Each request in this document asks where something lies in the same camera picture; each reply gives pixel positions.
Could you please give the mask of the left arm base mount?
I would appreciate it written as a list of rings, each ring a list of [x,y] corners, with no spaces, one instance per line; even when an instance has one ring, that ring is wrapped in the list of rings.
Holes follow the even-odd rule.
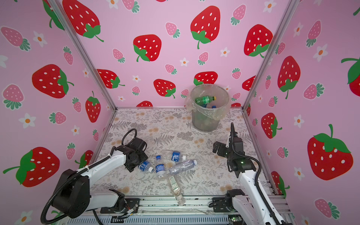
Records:
[[[109,191],[116,193],[117,201],[113,207],[101,208],[101,214],[116,213],[127,215],[128,211],[130,211],[130,214],[138,212],[140,198],[125,198],[125,195],[118,190],[109,189]]]

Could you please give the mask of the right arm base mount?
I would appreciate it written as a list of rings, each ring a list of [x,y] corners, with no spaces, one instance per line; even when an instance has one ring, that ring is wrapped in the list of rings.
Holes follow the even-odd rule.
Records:
[[[244,196],[245,193],[241,189],[228,190],[224,197],[214,197],[208,205],[214,212],[236,212],[233,207],[233,198],[235,196]]]

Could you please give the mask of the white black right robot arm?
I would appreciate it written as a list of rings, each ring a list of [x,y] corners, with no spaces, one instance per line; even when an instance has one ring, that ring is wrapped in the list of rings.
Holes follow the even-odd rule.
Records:
[[[227,158],[229,172],[235,173],[245,191],[231,189],[227,191],[224,198],[213,198],[209,204],[210,208],[213,208],[215,212],[237,212],[244,225],[292,224],[280,215],[264,191],[259,181],[262,167],[259,165],[256,169],[253,162],[259,163],[259,161],[244,154],[241,140],[235,143],[229,141],[228,144],[215,142],[213,153]]]

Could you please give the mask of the green bottle yellow cap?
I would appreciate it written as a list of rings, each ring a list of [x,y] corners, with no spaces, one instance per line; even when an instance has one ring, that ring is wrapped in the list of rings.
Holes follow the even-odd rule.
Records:
[[[206,107],[209,103],[215,101],[217,98],[215,96],[202,96],[195,98],[195,103],[199,106]]]

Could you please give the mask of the Fiji bottle red flower label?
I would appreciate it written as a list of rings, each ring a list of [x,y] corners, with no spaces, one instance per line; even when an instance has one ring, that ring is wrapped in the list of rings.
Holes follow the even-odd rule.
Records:
[[[207,109],[216,109],[216,106],[211,106],[209,104],[207,105],[203,105],[204,108],[207,108]]]

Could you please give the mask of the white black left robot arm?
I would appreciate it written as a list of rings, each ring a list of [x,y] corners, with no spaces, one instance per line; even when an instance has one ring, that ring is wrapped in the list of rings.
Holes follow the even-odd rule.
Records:
[[[126,145],[113,146],[104,159],[76,171],[64,171],[43,209],[41,219],[45,219],[50,207],[63,213],[63,217],[70,218],[99,208],[107,208],[115,213],[124,212],[128,209],[128,204],[122,192],[110,189],[105,193],[92,193],[90,189],[98,180],[120,166],[125,166],[129,172],[133,172],[148,159],[144,152],[146,147],[145,141],[134,138]]]

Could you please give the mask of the clear square bottle green label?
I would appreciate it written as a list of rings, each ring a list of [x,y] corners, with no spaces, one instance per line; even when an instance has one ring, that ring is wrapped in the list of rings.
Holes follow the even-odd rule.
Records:
[[[178,205],[183,206],[186,201],[182,195],[182,190],[178,185],[176,178],[174,176],[168,176],[167,181],[172,194],[175,196],[177,200]]]

